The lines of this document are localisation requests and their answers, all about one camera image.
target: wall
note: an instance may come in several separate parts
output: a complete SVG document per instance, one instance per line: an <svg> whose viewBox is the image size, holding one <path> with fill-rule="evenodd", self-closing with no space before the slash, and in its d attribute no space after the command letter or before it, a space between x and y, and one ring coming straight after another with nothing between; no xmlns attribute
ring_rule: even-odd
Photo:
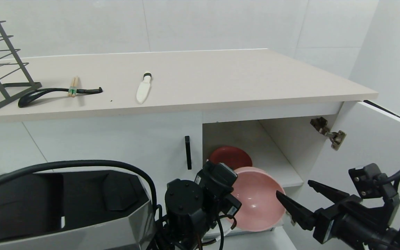
<svg viewBox="0 0 400 250"><path fill-rule="evenodd" d="M378 0L0 0L21 57L270 48L348 77Z"/></svg>
<svg viewBox="0 0 400 250"><path fill-rule="evenodd" d="M378 91L374 102L400 115L400 0L379 3L350 79Z"/></svg>

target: black ladle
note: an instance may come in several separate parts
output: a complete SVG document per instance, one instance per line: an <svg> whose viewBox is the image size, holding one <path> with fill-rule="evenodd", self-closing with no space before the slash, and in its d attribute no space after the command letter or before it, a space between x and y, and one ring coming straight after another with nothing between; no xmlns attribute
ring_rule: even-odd
<svg viewBox="0 0 400 250"><path fill-rule="evenodd" d="M43 95L46 95L47 93L54 92L54 91L64 91L68 92L69 89L64 89L63 87L50 87L48 89L41 89L41 90L34 90L32 92L29 92L25 95L23 95L19 101L18 101L18 107L24 108L25 106L29 105L33 100L36 100L40 98ZM77 94L87 94L87 95L92 95L92 94L98 94L103 92L103 89L99 87L97 90L83 90L83 89L78 89L76 90Z"/></svg>

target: pink bowl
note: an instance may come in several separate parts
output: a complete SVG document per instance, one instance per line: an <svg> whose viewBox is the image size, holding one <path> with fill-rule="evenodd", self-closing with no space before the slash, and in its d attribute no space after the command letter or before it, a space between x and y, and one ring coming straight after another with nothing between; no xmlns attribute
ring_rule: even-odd
<svg viewBox="0 0 400 250"><path fill-rule="evenodd" d="M276 198L276 191L285 193L281 185L264 170L254 167L236 169L238 178L232 194L242 203L235 214L237 227L259 232L276 225L285 208Z"/></svg>

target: open cabinet door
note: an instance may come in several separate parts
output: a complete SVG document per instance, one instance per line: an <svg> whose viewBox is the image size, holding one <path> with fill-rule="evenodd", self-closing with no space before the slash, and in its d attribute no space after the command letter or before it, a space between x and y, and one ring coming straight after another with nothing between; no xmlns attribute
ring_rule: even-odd
<svg viewBox="0 0 400 250"><path fill-rule="evenodd" d="M400 118L363 102L345 103L331 131L344 131L347 136L338 151L327 141L311 170L310 180L321 182L347 193L357 191L348 175L351 168L376 163L388 176L400 169ZM297 201L311 211L327 208L332 202L304 184ZM382 199L364 200L364 206L382 206ZM392 227L400 228L400 207ZM348 250L342 241L331 239L321 245L311 231L285 221L285 231L297 250Z"/></svg>

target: cabinet handle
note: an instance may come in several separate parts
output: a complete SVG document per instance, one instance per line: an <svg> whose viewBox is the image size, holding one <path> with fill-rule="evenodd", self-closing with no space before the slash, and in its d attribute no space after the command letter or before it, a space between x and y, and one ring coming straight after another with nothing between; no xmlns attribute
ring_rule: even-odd
<svg viewBox="0 0 400 250"><path fill-rule="evenodd" d="M192 169L192 162L191 162L191 139L189 138L189 135L184 137L184 145L186 146L186 163L187 163L187 169L191 170Z"/></svg>

